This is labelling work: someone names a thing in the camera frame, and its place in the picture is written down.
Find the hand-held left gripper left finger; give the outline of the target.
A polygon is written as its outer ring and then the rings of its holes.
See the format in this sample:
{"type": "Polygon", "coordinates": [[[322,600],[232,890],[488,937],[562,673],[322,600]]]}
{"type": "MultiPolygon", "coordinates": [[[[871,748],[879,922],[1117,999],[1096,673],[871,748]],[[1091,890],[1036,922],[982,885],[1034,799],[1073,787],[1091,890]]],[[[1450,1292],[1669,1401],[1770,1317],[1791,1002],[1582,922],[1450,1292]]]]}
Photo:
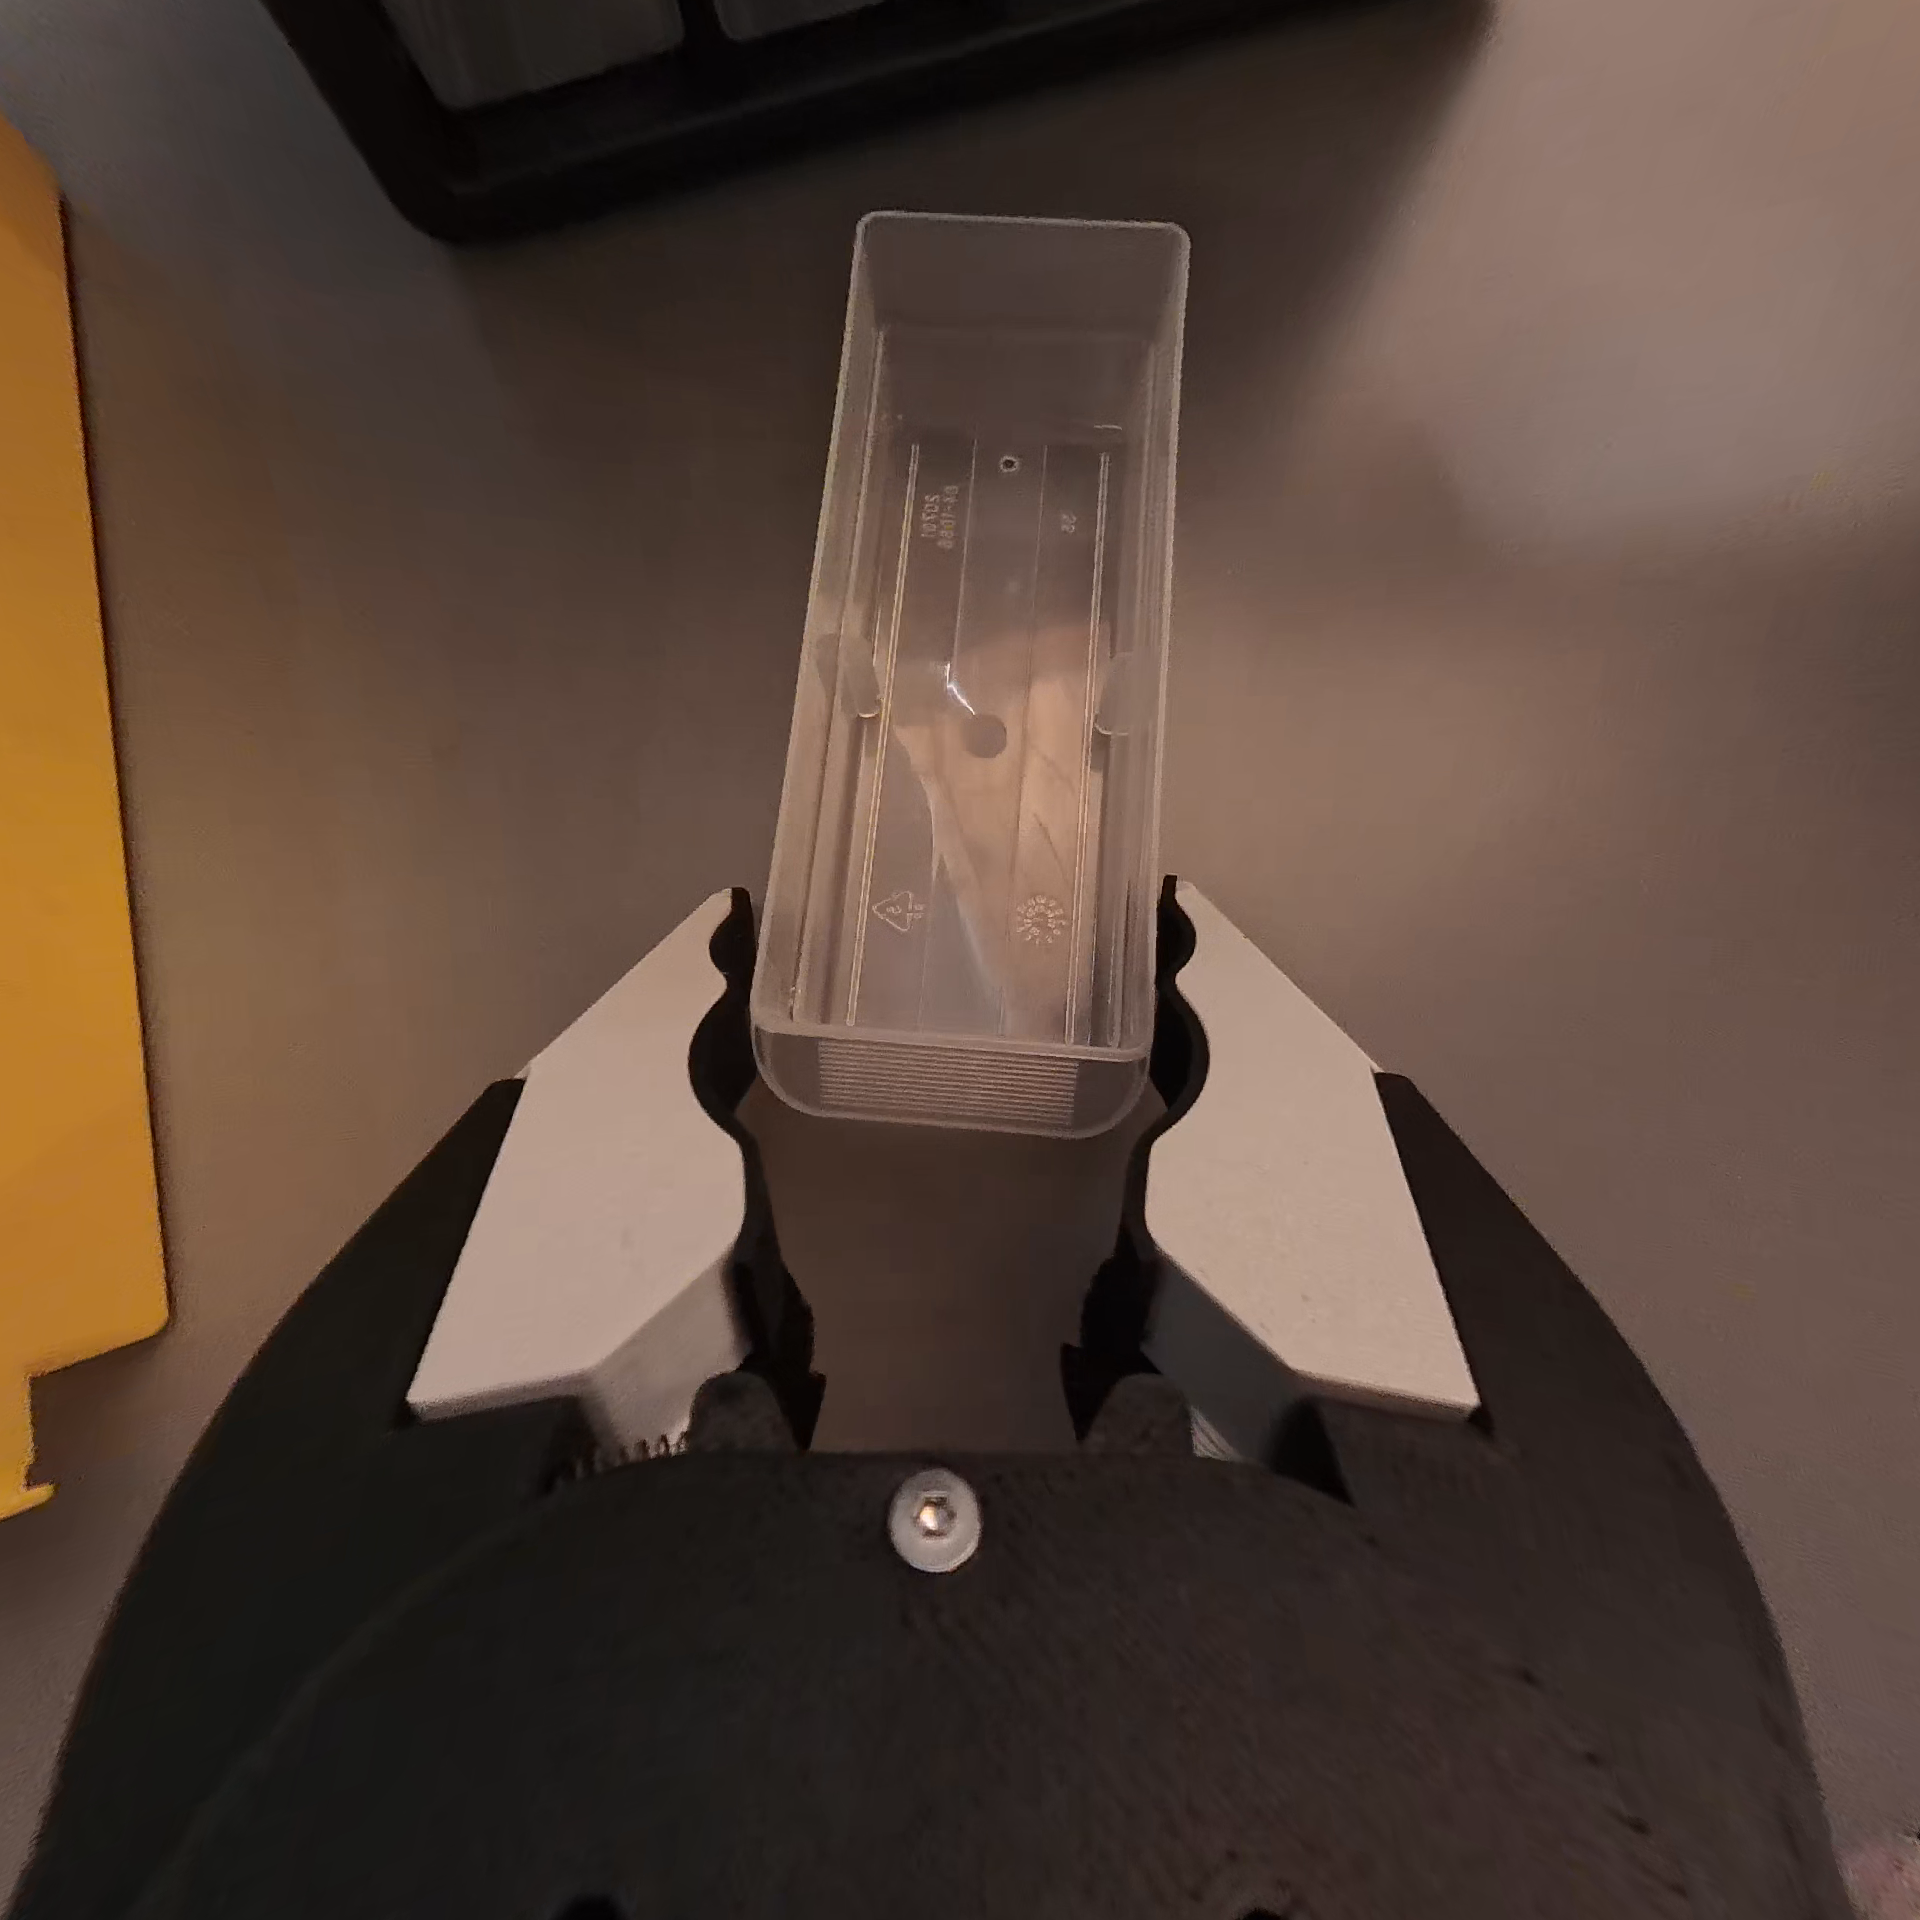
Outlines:
{"type": "Polygon", "coordinates": [[[814,1317],[738,1122],[751,964],[751,897],[716,890],[521,1072],[414,1420],[569,1401],[598,1447],[679,1447],[703,1380],[748,1372],[814,1442],[814,1317]]]}

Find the yellow storage bin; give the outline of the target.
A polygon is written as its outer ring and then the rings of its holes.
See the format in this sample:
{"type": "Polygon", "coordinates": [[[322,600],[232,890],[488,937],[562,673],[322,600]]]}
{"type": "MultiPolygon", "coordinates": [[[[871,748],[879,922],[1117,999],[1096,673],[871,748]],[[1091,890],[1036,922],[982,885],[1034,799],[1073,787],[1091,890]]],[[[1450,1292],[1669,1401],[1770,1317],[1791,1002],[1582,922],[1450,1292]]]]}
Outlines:
{"type": "Polygon", "coordinates": [[[65,201],[0,131],[0,1512],[36,1380],[170,1324],[65,201]]]}

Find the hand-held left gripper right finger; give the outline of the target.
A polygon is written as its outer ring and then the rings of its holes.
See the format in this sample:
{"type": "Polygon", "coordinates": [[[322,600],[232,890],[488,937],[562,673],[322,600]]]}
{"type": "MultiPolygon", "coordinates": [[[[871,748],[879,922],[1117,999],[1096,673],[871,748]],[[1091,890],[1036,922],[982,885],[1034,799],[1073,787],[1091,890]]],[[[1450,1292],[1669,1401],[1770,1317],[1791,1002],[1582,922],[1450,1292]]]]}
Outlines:
{"type": "Polygon", "coordinates": [[[1471,1431],[1454,1324],[1374,1059],[1194,882],[1166,879],[1117,1248],[1064,1345],[1086,1447],[1336,1466],[1330,1415],[1471,1431]]]}

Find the black drawer cabinet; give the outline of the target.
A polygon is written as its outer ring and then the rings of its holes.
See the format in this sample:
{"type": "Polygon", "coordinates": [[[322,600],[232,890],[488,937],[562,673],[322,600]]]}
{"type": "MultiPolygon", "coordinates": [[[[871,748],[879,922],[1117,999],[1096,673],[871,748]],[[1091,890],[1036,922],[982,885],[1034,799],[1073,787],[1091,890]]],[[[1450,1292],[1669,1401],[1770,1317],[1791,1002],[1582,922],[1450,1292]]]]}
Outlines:
{"type": "Polygon", "coordinates": [[[1034,98],[1117,98],[1123,160],[1180,151],[1210,107],[1287,117],[1329,52],[1404,55],[1446,90],[1492,5],[1011,5],[1007,26],[946,55],[894,55],[848,84],[734,105],[608,73],[492,107],[446,107],[370,0],[265,5],[303,78],[385,204],[448,247],[521,242],[624,208],[689,201],[879,138],[1005,117],[1034,98]]]}

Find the clear plastic drawer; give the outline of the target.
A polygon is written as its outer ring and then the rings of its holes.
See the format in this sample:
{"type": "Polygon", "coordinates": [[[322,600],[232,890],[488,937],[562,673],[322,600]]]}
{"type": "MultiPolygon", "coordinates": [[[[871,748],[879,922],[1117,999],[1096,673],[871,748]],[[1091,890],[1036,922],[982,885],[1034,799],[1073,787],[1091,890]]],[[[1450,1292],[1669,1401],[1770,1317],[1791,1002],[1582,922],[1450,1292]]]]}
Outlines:
{"type": "Polygon", "coordinates": [[[1154,1039],[1190,233],[852,239],[751,1043],[796,1113],[1096,1138],[1154,1039]]]}

